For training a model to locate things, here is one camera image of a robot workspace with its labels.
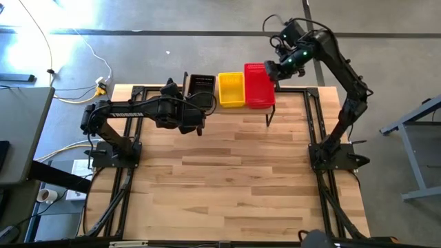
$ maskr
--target white cable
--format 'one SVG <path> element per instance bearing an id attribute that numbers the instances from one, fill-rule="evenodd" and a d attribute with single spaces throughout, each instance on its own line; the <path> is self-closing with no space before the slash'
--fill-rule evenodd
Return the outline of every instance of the white cable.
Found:
<path id="1" fill-rule="evenodd" d="M 44 40 L 45 40 L 45 42 L 46 42 L 46 45 L 48 46 L 49 56 L 50 56 L 50 69 L 52 70 L 52 66 L 53 66 L 52 50 L 50 49 L 50 45 L 49 45 L 48 39 L 46 38 L 46 35 L 44 34 L 43 30 L 40 28 L 40 25 L 37 23 L 37 21 L 35 21 L 34 17 L 31 15 L 31 13 L 30 13 L 29 10 L 26 8 L 26 6 L 23 4 L 23 2 L 21 2 L 21 0 L 19 0 L 19 2 L 20 2 L 20 4 L 23 6 L 23 8 L 26 10 L 26 12 L 29 14 L 29 17 L 34 21 L 34 24 L 35 24 L 35 25 L 37 26 L 37 28 L 40 30 L 40 33 L 43 35 L 43 38 L 44 38 Z M 89 45 L 89 43 L 83 38 L 83 36 L 82 36 L 81 34 L 79 34 L 79 32 L 78 32 L 75 28 L 72 28 L 72 29 L 73 29 L 73 30 L 74 30 L 74 31 L 75 31 L 75 32 L 81 37 L 81 39 L 83 39 L 84 43 L 90 48 L 90 51 L 92 52 L 92 55 L 93 55 L 94 57 L 96 57 L 97 59 L 101 60 L 102 62 L 104 62 L 105 65 L 107 66 L 107 68 L 109 68 L 109 75 L 107 76 L 107 79 L 105 80 L 105 82 L 106 82 L 107 84 L 112 83 L 113 70 L 112 70 L 112 68 L 110 67 L 109 63 L 108 63 L 105 59 L 103 59 L 103 58 L 101 58 L 100 56 L 96 55 L 96 53 L 95 53 L 94 49 L 92 48 L 92 46 Z M 50 87 L 52 87 L 52 83 L 53 83 L 53 80 L 52 80 L 52 74 L 49 73 L 49 86 L 50 86 Z"/>
<path id="2" fill-rule="evenodd" d="M 26 6 L 19 0 L 20 4 L 23 6 L 23 8 L 26 10 L 26 12 L 29 14 L 29 17 L 34 21 L 37 28 L 40 30 L 40 33 L 43 35 L 44 40 L 46 41 L 46 45 L 48 46 L 49 55 L 50 55 L 50 69 L 52 70 L 53 61 L 52 61 L 52 50 L 50 49 L 49 41 L 46 38 L 46 35 L 44 35 L 43 30 L 40 28 L 37 21 L 35 21 L 34 17 L 30 14 L 29 10 L 26 8 Z M 52 74 L 49 73 L 49 86 L 52 86 Z"/>
<path id="3" fill-rule="evenodd" d="M 96 138 L 96 139 L 92 139 L 91 141 L 103 141 L 103 139 Z M 74 145 L 78 145 L 78 144 L 81 144 L 81 143 L 86 143 L 86 142 L 89 142 L 89 140 L 78 141 L 78 142 L 72 143 L 72 144 L 70 144 L 70 145 L 66 145 L 65 147 L 63 147 L 63 148 L 57 150 L 58 152 L 55 152 L 55 153 L 54 153 L 54 152 L 51 152 L 51 153 L 49 153 L 48 155 L 42 156 L 41 158 L 42 158 L 43 160 L 41 160 L 40 162 L 43 162 L 43 161 L 48 160 L 49 158 L 52 158 L 53 156 L 55 156 L 55 155 L 57 155 L 59 152 L 61 152 L 61 150 L 63 150 L 63 149 L 66 149 L 66 148 L 69 148 L 69 147 L 72 147 L 72 146 L 74 146 Z"/>
<path id="4" fill-rule="evenodd" d="M 107 68 L 109 68 L 109 75 L 107 76 L 107 79 L 105 80 L 105 82 L 107 83 L 107 84 L 109 84 L 109 83 L 111 83 L 111 81 L 108 83 L 108 81 L 113 77 L 113 71 L 112 71 L 112 68 L 110 67 L 110 65 L 109 65 L 109 63 L 105 60 L 105 59 L 103 59 L 103 58 L 101 58 L 100 56 L 98 56 L 98 55 L 96 55 L 96 53 L 95 53 L 95 51 L 94 51 L 94 49 L 92 48 L 92 46 L 84 39 L 84 37 L 75 29 L 75 28 L 72 28 L 80 37 L 81 37 L 81 39 L 84 41 L 84 44 L 86 44 L 89 48 L 90 48 L 90 51 L 92 52 L 92 55 L 95 57 L 95 58 L 97 58 L 97 59 L 99 59 L 99 60 L 101 60 L 102 62 L 104 62 L 105 63 L 105 65 L 107 66 Z"/>

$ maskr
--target desk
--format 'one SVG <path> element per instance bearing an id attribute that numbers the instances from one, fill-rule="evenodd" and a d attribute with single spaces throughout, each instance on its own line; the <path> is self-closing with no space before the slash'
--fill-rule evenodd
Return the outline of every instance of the desk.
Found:
<path id="1" fill-rule="evenodd" d="M 132 86 L 115 85 L 112 100 L 129 99 Z M 318 89 L 330 132 L 340 110 L 337 90 Z M 202 136 L 143 121 L 124 239 L 283 241 L 297 240 L 299 229 L 323 229 L 306 120 L 301 95 L 277 93 L 270 127 L 251 112 L 208 116 Z M 109 123 L 123 133 L 125 119 Z M 114 173 L 104 169 L 92 186 L 88 229 L 109 204 Z M 335 175 L 342 208 L 369 236 L 355 178 L 344 171 Z"/>

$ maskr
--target plastic basket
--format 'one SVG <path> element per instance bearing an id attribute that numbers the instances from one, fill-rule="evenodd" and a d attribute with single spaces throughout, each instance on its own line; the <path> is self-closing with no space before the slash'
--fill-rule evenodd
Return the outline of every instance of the plastic basket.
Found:
<path id="1" fill-rule="evenodd" d="M 242 72 L 219 73 L 219 102 L 222 107 L 242 107 L 245 104 L 245 86 Z"/>
<path id="2" fill-rule="evenodd" d="M 198 94 L 200 92 L 210 92 L 214 94 L 214 87 L 216 84 L 216 77 L 211 75 L 190 75 L 190 82 L 188 86 L 188 94 Z M 201 108 L 210 109 L 213 106 L 213 98 L 207 95 L 195 96 L 193 104 Z"/>
<path id="3" fill-rule="evenodd" d="M 276 103 L 274 84 L 269 80 L 263 63 L 246 63 L 245 102 L 250 108 L 267 108 Z"/>

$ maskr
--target yellow basket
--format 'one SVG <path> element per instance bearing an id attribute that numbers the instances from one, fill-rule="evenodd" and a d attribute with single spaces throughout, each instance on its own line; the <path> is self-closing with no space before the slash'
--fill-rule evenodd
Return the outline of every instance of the yellow basket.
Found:
<path id="1" fill-rule="evenodd" d="M 222 107 L 245 105 L 245 84 L 242 72 L 224 72 L 218 75 L 219 102 Z"/>

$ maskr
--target metal bracket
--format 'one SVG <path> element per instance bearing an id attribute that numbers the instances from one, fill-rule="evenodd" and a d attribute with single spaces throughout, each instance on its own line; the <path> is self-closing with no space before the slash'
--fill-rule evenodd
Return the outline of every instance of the metal bracket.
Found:
<path id="1" fill-rule="evenodd" d="M 319 154 L 320 144 L 309 144 L 309 159 L 313 170 L 324 169 L 358 169 L 359 167 L 369 163 L 369 159 L 365 156 L 353 153 L 352 144 L 340 144 L 340 150 L 330 161 L 323 161 Z"/>
<path id="2" fill-rule="evenodd" d="M 308 87 L 308 88 L 306 88 L 306 91 L 308 93 L 310 93 L 313 97 L 316 97 L 316 98 L 319 97 L 318 88 L 317 87 Z"/>
<path id="3" fill-rule="evenodd" d="M 133 155 L 115 156 L 113 147 L 107 142 L 98 142 L 96 151 L 103 151 L 100 154 L 93 155 L 93 167 L 113 167 L 113 168 L 135 168 L 139 165 L 141 157 L 142 143 L 133 143 Z"/>
<path id="4" fill-rule="evenodd" d="M 144 86 L 134 86 L 132 88 L 132 96 L 139 95 L 144 90 Z"/>

